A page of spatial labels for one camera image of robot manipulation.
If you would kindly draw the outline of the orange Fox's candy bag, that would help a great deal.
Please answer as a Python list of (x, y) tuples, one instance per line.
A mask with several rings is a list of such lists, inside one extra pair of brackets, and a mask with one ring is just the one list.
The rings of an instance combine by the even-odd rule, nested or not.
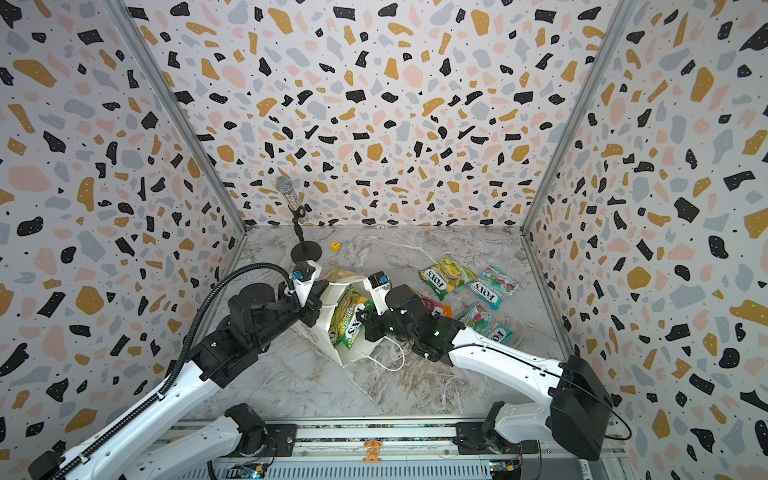
[(433, 300), (427, 296), (421, 295), (421, 301), (424, 307), (433, 315), (444, 316), (448, 318), (453, 317), (453, 311), (451, 307), (444, 305), (436, 300)]

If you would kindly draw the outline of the yellow-green Fox's candy bag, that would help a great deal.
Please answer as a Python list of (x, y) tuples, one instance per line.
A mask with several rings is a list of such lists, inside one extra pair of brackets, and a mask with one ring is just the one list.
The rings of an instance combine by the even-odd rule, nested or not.
[(421, 270), (420, 277), (439, 300), (444, 300), (448, 294), (475, 279), (476, 275), (469, 268), (448, 256)]

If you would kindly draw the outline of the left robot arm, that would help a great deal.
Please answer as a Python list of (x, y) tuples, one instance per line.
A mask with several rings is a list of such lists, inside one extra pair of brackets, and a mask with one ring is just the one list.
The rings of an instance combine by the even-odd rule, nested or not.
[(150, 448), (181, 417), (228, 386), (296, 323), (320, 316), (325, 281), (294, 281), (281, 293), (264, 283), (230, 298), (229, 313), (200, 343), (185, 348), (165, 381), (131, 410), (65, 453), (46, 451), (29, 466), (33, 479), (171, 478), (232, 452), (255, 453), (265, 428), (250, 407), (236, 406), (202, 431), (166, 449)]

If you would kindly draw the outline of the green Fox's candy bag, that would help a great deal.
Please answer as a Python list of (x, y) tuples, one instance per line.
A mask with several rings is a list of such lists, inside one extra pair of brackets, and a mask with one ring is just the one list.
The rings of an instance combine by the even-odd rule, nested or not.
[(334, 313), (331, 316), (329, 338), (334, 347), (339, 345), (351, 349), (362, 328), (362, 322), (357, 318), (358, 312), (363, 312), (373, 303), (352, 286), (348, 286), (340, 297)]

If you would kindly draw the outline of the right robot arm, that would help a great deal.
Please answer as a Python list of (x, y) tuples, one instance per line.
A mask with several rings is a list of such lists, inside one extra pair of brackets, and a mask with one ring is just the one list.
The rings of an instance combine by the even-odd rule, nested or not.
[(432, 313), (406, 285), (378, 288), (373, 306), (356, 316), (369, 341), (386, 336), (407, 341), (413, 353), (428, 361), (474, 371), (527, 396), (527, 404), (496, 403), (486, 416), (483, 434), (496, 448), (554, 441), (579, 459), (600, 458), (612, 404), (582, 358), (547, 359), (496, 342), (458, 320)]

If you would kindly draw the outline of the white paper shopping bag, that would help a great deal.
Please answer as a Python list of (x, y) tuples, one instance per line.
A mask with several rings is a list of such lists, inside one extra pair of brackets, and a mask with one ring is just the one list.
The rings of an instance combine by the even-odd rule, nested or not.
[[(386, 307), (384, 297), (390, 284), (375, 287), (362, 275), (334, 269), (315, 285), (320, 288), (318, 319), (312, 326), (299, 322), (297, 333), (343, 368), (362, 359), (373, 360), (373, 351), (380, 342), (365, 338), (373, 329), (364, 326), (358, 316), (370, 314), (378, 320)], [(373, 363), (390, 372), (403, 368), (386, 366), (378, 360)]]

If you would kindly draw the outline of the teal mint Fox's candy bag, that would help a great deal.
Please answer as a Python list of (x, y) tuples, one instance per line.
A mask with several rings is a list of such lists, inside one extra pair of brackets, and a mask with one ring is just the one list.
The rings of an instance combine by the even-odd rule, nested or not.
[(498, 310), (503, 302), (515, 293), (518, 286), (516, 279), (494, 265), (489, 265), (468, 283), (468, 288), (487, 302), (492, 310)]

